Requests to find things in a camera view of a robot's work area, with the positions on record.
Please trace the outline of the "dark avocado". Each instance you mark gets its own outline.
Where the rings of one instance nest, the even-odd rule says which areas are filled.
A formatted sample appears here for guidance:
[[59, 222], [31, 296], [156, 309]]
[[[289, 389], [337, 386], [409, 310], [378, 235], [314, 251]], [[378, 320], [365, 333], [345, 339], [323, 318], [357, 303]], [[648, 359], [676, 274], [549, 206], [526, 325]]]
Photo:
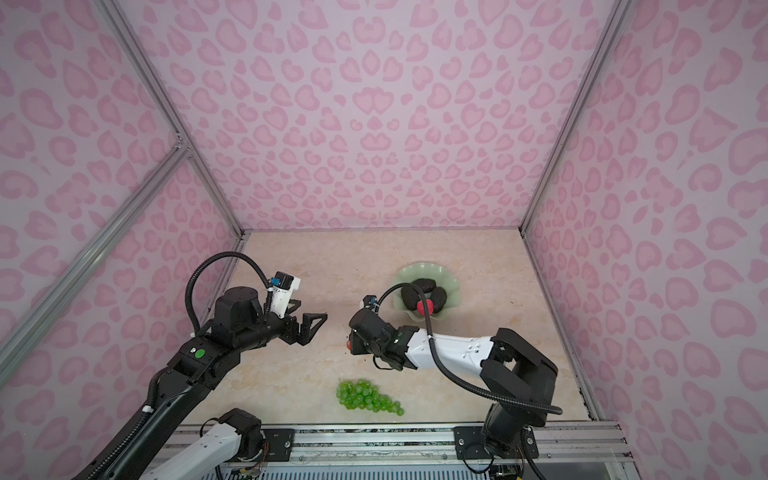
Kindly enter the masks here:
[[437, 283], [433, 279], [419, 278], [412, 281], [415, 287], [418, 287], [424, 294], [433, 292], [437, 288]]
[[447, 299], [448, 299], [448, 295], [446, 290], [442, 287], [435, 287], [430, 292], [430, 297], [429, 297], [429, 301], [431, 302], [431, 305], [432, 305], [430, 313], [433, 314], [433, 313], [441, 312], [447, 303]]
[[421, 302], [421, 296], [416, 288], [411, 285], [406, 285], [401, 288], [400, 293], [405, 308], [410, 311], [415, 311]]

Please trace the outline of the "green grape bunch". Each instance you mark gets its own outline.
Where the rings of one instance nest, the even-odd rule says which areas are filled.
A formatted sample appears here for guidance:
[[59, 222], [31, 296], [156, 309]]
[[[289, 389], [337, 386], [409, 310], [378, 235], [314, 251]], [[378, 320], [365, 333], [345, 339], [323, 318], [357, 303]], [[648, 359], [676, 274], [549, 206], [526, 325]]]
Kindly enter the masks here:
[[343, 380], [335, 390], [337, 401], [347, 410], [365, 410], [374, 413], [388, 413], [403, 416], [402, 403], [390, 395], [382, 393], [369, 380]]

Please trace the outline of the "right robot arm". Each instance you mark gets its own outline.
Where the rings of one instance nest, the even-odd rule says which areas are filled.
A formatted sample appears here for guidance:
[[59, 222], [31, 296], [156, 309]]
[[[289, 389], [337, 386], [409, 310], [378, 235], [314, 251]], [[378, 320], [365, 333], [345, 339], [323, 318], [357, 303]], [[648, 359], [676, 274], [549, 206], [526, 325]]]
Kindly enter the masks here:
[[481, 428], [487, 456], [520, 458], [534, 440], [525, 431], [560, 415], [553, 404], [558, 367], [517, 332], [493, 336], [441, 335], [429, 328], [394, 327], [362, 308], [349, 322], [348, 348], [395, 370], [436, 369], [449, 381], [492, 402]]

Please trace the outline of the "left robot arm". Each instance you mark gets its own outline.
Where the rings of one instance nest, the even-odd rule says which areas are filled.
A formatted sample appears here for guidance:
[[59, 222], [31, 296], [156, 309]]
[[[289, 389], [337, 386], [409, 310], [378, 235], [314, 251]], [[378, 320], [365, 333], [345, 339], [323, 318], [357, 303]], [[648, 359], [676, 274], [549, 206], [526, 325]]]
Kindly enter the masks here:
[[289, 345], [310, 343], [328, 315], [305, 313], [298, 320], [293, 312], [300, 302], [291, 300], [289, 305], [280, 317], [260, 304], [255, 289], [227, 290], [201, 332], [153, 375], [144, 402], [130, 420], [75, 477], [139, 478], [189, 413], [240, 364], [244, 352], [276, 338]]

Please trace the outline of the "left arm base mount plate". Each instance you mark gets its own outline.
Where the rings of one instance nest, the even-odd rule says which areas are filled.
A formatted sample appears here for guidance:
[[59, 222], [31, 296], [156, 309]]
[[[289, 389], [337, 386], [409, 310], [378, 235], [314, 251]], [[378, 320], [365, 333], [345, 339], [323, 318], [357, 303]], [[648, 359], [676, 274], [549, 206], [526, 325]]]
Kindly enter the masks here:
[[230, 462], [287, 462], [295, 440], [295, 429], [256, 428], [245, 432]]

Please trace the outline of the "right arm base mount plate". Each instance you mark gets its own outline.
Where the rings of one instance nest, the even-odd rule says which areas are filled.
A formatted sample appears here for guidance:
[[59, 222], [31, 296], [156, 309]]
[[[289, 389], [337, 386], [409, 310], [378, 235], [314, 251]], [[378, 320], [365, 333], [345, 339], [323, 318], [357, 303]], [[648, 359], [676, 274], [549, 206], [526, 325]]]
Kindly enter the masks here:
[[539, 449], [531, 429], [495, 434], [482, 426], [458, 426], [452, 429], [455, 453], [460, 460], [518, 460], [539, 458]]

